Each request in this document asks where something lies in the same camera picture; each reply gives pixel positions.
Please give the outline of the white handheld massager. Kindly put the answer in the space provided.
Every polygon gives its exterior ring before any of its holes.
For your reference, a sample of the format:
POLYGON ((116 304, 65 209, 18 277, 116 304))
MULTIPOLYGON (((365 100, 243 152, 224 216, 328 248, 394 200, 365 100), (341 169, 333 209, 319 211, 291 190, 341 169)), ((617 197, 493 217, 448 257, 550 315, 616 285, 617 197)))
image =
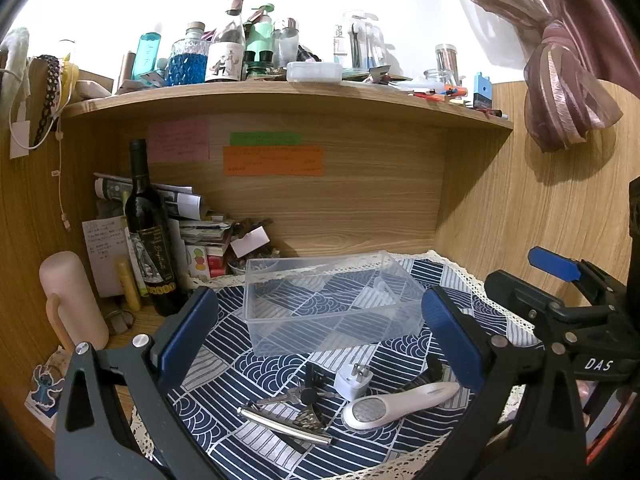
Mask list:
POLYGON ((351 430, 375 430, 412 413, 443 404, 459 390, 457 382, 432 382, 403 392, 363 396, 345 406, 342 419, 351 430))

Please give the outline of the silver metal clip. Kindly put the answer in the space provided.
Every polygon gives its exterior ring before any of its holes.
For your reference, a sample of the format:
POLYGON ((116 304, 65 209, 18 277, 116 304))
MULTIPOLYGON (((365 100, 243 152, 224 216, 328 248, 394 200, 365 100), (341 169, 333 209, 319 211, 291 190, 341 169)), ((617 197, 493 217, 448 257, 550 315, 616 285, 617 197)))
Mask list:
POLYGON ((246 420, 264 426, 278 434, 285 434, 290 438, 310 442, 315 445, 328 446, 332 444, 332 437, 328 434, 322 434, 321 432, 296 426, 288 420, 262 414, 262 412, 254 410, 254 408, 240 406, 236 409, 236 412, 246 420))

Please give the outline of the white plug adapter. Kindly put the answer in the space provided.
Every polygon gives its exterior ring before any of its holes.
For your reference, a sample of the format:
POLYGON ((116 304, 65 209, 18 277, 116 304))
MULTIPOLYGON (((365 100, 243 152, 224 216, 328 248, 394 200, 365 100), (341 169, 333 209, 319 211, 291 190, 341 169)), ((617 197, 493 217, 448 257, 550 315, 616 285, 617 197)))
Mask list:
POLYGON ((364 396, 373 374, 366 364, 344 363, 334 377, 334 389, 347 402, 364 396))

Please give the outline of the blue stitch sticker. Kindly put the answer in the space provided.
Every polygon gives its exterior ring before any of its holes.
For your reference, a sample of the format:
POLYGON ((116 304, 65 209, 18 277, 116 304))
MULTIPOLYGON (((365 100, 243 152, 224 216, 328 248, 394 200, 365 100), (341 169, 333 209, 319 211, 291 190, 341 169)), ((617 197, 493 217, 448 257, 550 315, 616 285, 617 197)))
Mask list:
POLYGON ((51 434, 55 433, 67 367, 68 362, 65 360, 50 359, 44 364, 38 364, 32 371, 30 387, 24 401, 27 411, 51 434))

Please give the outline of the pink mug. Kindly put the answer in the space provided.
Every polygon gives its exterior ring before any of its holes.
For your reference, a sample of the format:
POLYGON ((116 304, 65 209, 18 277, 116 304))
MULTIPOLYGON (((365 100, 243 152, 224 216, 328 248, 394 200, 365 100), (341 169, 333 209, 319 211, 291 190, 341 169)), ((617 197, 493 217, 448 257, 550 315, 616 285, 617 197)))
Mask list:
POLYGON ((88 342, 96 350, 104 349, 110 333, 78 255, 50 255, 41 263, 39 278, 47 297, 47 319, 63 348, 73 352, 88 342))

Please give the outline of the yellow tube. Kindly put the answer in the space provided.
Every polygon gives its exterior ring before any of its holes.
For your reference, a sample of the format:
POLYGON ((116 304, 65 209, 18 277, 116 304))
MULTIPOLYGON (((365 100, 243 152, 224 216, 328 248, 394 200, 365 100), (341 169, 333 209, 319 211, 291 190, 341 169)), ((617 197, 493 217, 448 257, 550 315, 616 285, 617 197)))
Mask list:
POLYGON ((117 257, 115 268, 129 309, 134 312, 140 311, 142 304, 128 258, 125 256, 117 257))

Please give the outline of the blue white patterned cloth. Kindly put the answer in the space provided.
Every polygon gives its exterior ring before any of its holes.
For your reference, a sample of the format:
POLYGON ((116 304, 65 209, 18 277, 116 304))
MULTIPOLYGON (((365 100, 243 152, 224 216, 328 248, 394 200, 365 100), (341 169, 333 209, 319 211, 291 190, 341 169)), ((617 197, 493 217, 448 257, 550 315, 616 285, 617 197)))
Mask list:
POLYGON ((213 278, 218 318, 168 402, 230 479, 406 478, 470 406, 468 388, 373 430, 343 414, 358 396, 453 382, 431 329, 409 313, 441 287, 491 335, 533 347, 530 324, 497 306, 481 281, 434 252, 261 263, 213 278))

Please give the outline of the dark wine bottle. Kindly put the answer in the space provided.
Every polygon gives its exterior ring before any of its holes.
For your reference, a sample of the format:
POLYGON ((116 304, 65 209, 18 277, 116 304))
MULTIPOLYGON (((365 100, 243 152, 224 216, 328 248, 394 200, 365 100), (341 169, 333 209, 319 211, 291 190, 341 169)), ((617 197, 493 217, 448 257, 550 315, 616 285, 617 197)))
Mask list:
POLYGON ((171 251, 164 200, 151 183, 146 141, 132 140, 129 153, 132 190, 125 205, 129 234, 155 311, 167 318, 181 309, 188 295, 171 251))

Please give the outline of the white paper note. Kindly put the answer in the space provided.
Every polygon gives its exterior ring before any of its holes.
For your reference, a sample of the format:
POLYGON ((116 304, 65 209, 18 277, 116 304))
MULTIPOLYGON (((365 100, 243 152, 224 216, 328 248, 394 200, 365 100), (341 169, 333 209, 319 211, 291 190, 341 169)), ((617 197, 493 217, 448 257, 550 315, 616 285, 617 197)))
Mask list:
POLYGON ((90 220, 82 224, 96 291, 101 298, 124 293, 116 269, 116 259, 128 255, 124 218, 90 220))

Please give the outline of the blue stapler box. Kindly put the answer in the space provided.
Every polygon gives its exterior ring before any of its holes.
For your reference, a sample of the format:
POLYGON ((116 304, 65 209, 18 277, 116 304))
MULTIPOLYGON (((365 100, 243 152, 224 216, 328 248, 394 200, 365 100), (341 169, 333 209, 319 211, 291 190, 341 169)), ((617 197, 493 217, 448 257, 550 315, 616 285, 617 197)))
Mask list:
POLYGON ((481 72, 474 77, 472 104, 474 108, 492 107, 492 83, 481 72))

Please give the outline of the clear plastic storage box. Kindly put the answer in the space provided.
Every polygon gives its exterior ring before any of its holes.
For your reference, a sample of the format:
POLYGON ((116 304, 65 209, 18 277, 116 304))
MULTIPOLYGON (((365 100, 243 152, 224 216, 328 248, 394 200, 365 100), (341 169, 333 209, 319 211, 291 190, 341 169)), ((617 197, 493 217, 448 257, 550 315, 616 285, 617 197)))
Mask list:
POLYGON ((422 296, 388 252, 253 259, 243 320, 258 356, 333 351, 419 333, 422 296))

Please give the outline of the white card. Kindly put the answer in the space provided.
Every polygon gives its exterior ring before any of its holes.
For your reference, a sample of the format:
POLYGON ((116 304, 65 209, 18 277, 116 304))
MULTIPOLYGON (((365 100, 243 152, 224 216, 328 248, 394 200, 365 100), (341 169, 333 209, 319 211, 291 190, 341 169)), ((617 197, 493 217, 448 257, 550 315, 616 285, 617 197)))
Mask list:
POLYGON ((250 252, 267 245, 270 238, 262 226, 250 230, 244 236, 232 240, 230 246, 236 258, 243 258, 250 252))

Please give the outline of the clear glass jar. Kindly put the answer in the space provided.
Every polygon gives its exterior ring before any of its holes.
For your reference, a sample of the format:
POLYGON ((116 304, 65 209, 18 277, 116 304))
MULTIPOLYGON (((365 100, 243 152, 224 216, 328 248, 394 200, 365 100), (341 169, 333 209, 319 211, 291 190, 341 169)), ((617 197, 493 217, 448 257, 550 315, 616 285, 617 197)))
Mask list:
POLYGON ((454 84, 459 83, 458 54, 452 44, 438 44, 435 47, 436 64, 439 70, 448 72, 454 84))

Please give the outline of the pink curtain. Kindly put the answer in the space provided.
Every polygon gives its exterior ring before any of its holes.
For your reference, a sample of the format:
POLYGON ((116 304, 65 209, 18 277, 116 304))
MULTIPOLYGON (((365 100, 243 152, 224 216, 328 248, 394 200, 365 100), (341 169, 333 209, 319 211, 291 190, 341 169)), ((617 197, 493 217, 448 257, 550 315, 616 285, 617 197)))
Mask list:
POLYGON ((623 116, 603 87, 639 92, 639 40, 612 0, 471 0, 538 44, 524 67, 525 123, 544 152, 585 142, 623 116))

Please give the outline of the wooden shelf board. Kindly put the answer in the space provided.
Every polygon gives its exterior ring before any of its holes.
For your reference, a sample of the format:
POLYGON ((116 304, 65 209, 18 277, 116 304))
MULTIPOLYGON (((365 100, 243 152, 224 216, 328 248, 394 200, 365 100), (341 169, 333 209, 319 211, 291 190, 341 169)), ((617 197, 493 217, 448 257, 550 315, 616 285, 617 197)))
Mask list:
POLYGON ((82 101, 65 119, 179 118, 213 114, 291 114, 412 122, 437 128, 512 131, 510 120, 460 105, 407 96, 373 84, 249 81, 190 84, 82 101))

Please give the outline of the orange sticky note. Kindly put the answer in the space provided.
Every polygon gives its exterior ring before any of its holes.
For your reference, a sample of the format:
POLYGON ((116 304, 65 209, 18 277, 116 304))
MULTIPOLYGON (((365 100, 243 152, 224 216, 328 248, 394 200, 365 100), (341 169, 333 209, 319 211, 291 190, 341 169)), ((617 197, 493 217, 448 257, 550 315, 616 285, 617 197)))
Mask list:
POLYGON ((225 146, 222 149, 226 177, 321 177, 323 155, 322 146, 225 146))

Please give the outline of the pink sticky note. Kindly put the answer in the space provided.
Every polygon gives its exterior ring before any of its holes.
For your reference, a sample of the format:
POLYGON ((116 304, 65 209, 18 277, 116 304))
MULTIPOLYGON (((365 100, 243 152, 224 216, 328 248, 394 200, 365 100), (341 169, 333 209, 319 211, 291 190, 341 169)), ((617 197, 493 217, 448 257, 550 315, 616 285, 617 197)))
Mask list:
POLYGON ((209 160, 209 122, 193 118, 159 122, 149 126, 149 161, 152 164, 209 160))

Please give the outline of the green sticky note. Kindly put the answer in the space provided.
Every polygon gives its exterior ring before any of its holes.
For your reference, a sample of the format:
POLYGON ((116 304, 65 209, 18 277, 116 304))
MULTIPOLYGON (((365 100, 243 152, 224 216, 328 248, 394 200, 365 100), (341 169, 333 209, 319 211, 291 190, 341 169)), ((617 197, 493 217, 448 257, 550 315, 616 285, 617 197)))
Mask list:
POLYGON ((231 146, 299 146, 302 135, 296 132, 249 131, 230 133, 231 146))

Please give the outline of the translucent small lidded box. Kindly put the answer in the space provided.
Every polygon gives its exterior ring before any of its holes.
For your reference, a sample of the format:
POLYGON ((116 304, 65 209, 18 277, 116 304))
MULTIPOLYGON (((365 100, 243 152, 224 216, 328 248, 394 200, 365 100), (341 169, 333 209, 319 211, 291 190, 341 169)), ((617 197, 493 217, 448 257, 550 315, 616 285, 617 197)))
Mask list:
POLYGON ((286 80, 291 82, 339 84, 342 75, 343 67, 340 63, 289 62, 286 66, 286 80))

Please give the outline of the blue glass bottle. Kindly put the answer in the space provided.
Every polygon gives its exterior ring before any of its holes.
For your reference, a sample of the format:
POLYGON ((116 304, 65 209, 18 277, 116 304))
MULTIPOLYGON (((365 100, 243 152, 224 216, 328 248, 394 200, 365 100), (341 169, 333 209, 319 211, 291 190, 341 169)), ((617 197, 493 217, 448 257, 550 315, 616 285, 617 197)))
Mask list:
POLYGON ((205 24, 192 22, 184 37, 172 46, 166 72, 166 86, 202 84, 205 81, 209 42, 204 38, 205 24))

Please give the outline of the teal plastic bottle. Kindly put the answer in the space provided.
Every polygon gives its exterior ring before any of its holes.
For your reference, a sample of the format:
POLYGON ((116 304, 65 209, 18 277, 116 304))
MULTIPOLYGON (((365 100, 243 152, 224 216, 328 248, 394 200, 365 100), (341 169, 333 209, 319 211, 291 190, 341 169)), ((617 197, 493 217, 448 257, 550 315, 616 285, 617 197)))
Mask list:
POLYGON ((140 80, 144 74, 154 70, 157 53, 160 50, 160 40, 162 36, 157 30, 151 30, 140 36, 131 72, 133 80, 140 80))

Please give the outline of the white label bottle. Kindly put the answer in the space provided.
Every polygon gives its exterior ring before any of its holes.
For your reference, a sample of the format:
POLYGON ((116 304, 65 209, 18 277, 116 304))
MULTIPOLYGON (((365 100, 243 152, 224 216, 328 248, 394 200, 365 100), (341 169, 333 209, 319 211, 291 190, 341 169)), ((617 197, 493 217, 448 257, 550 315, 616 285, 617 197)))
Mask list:
POLYGON ((244 0, 229 0, 210 42, 206 82, 240 81, 245 51, 244 0))

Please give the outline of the mint green spray bottle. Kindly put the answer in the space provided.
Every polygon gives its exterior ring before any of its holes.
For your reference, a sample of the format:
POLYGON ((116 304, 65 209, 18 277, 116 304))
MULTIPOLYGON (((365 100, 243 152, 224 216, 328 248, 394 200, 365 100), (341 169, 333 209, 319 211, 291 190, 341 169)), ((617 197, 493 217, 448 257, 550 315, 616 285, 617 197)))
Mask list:
POLYGON ((274 28, 272 3, 254 9, 244 24, 246 46, 244 52, 244 78, 246 80, 267 76, 273 66, 274 28))

